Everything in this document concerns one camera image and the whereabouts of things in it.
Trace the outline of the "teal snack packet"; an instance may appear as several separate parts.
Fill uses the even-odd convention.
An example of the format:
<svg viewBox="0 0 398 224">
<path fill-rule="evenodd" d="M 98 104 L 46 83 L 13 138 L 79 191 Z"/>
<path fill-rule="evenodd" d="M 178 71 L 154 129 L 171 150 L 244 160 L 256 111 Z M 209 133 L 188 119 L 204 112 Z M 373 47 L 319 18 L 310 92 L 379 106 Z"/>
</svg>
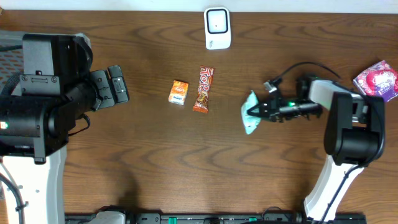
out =
<svg viewBox="0 0 398 224">
<path fill-rule="evenodd" d="M 241 106 L 241 117 L 243 121 L 243 126 L 245 133 L 247 135 L 251 134 L 261 122 L 261 118 L 256 116 L 251 116 L 248 114 L 248 110 L 259 103 L 257 95 L 254 91 L 251 91 L 246 101 Z"/>
</svg>

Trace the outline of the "orange Top chocolate bar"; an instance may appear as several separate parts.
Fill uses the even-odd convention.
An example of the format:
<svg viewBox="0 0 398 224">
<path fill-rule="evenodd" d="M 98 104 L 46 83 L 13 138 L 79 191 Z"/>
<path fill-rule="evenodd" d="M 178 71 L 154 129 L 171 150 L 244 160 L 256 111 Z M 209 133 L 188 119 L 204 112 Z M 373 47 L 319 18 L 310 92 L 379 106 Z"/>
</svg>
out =
<svg viewBox="0 0 398 224">
<path fill-rule="evenodd" d="M 200 80 L 198 85 L 198 95 L 193 105 L 193 111 L 207 113 L 208 112 L 208 101 L 209 92 L 213 83 L 213 67 L 200 67 Z"/>
</svg>

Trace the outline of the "small orange box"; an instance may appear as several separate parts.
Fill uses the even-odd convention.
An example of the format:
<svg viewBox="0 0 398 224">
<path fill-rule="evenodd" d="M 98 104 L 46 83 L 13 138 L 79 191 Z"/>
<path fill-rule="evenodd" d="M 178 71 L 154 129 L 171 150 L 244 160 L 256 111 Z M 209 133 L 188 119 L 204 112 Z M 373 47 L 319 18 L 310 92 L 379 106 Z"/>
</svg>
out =
<svg viewBox="0 0 398 224">
<path fill-rule="evenodd" d="M 169 94 L 169 102 L 177 105 L 184 105 L 188 93 L 189 84 L 174 80 Z"/>
</svg>

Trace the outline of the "red purple snack packet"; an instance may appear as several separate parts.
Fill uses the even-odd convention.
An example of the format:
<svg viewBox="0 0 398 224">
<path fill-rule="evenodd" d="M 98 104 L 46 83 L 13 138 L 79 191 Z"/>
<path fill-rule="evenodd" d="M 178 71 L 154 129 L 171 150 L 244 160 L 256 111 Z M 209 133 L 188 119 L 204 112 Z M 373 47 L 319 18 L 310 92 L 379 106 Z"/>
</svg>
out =
<svg viewBox="0 0 398 224">
<path fill-rule="evenodd" d="M 362 94 L 380 96 L 385 102 L 397 97 L 397 72 L 385 60 L 362 71 L 353 83 Z"/>
</svg>

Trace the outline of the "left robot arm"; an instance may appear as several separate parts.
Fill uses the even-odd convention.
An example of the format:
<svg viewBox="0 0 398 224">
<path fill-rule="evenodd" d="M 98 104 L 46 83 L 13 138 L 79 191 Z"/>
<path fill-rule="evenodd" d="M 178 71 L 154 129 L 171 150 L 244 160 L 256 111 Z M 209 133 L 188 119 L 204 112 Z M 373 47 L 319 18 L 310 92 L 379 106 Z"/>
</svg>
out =
<svg viewBox="0 0 398 224">
<path fill-rule="evenodd" d="M 119 103 L 117 66 L 92 71 L 84 34 L 25 34 L 24 69 L 1 93 L 1 183 L 9 223 L 63 223 L 63 171 L 76 121 Z"/>
</svg>

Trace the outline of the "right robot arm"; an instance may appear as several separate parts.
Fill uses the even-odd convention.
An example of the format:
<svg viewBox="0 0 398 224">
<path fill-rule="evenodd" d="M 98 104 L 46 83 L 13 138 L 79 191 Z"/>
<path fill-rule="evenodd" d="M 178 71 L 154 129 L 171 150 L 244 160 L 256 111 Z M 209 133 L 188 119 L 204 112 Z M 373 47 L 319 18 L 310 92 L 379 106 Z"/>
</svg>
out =
<svg viewBox="0 0 398 224">
<path fill-rule="evenodd" d="M 251 92 L 241 107 L 246 134 L 264 120 L 288 121 L 328 110 L 323 145 L 326 159 L 313 190 L 305 197 L 306 218 L 314 223 L 332 222 L 336 210 L 354 179 L 380 158 L 385 145 L 384 100 L 349 90 L 333 80 L 315 75 L 296 81 L 296 98 L 286 100 L 281 78 L 264 83 L 269 97 L 259 101 Z"/>
</svg>

